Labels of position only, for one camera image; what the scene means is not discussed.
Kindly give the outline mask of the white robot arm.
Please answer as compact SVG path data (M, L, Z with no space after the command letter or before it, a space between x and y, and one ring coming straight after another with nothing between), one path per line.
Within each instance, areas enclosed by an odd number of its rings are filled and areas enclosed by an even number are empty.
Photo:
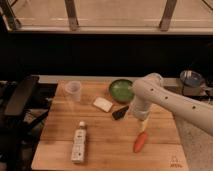
M154 103L213 136L213 105L166 90L160 74L151 73L135 80L132 91L129 111L137 119L144 121Z

